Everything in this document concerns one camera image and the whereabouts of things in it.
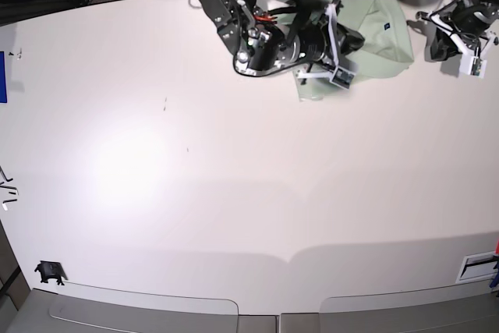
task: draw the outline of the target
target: light green cloth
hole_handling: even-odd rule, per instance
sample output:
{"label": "light green cloth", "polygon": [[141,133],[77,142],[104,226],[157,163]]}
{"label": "light green cloth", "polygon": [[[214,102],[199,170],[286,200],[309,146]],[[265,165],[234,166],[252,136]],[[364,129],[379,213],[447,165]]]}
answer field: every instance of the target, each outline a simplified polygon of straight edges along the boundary
{"label": "light green cloth", "polygon": [[407,23],[398,0],[342,0],[338,22],[366,39],[348,55],[359,66],[356,80],[390,78],[414,63]]}

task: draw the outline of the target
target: white table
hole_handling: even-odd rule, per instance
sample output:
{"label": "white table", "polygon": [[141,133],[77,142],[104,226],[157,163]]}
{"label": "white table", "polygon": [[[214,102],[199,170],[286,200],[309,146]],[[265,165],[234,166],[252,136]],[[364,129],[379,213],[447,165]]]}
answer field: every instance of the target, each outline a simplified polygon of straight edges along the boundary
{"label": "white table", "polygon": [[[404,5],[408,19],[421,8]],[[187,0],[0,28],[0,50],[23,50],[0,105],[19,201],[0,219],[30,287],[279,314],[453,285],[499,238],[499,49],[485,80],[457,79],[411,38],[397,78],[300,102],[290,74],[234,74]],[[40,260],[86,286],[41,284]]]}

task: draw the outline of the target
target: white tabletop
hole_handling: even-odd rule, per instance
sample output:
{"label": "white tabletop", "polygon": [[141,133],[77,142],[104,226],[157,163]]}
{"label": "white tabletop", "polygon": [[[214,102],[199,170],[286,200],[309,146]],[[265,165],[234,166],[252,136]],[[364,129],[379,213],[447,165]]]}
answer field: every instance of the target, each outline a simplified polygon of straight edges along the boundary
{"label": "white tabletop", "polygon": [[411,38],[400,76],[300,102],[291,74],[233,73],[187,0],[0,28],[0,50],[23,51],[6,57],[0,105],[19,201],[0,219],[30,287],[56,290],[32,271],[49,260],[76,284],[278,314],[451,283],[400,268],[373,282],[366,263],[404,251],[393,244],[497,231],[499,49],[485,80],[458,79]]}

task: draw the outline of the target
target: small black object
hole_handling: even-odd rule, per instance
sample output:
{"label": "small black object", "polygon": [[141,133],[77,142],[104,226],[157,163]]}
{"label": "small black object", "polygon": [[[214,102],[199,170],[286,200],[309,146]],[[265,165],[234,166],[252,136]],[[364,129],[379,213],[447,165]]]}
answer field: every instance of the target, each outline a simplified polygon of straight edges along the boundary
{"label": "small black object", "polygon": [[62,282],[62,278],[68,279],[65,276],[64,270],[62,269],[62,265],[60,263],[55,263],[52,261],[41,261],[36,269],[34,270],[35,272],[40,272],[41,274],[41,282],[44,284],[48,284],[48,280],[51,278],[54,278],[57,280],[57,285],[63,285],[64,282]]}

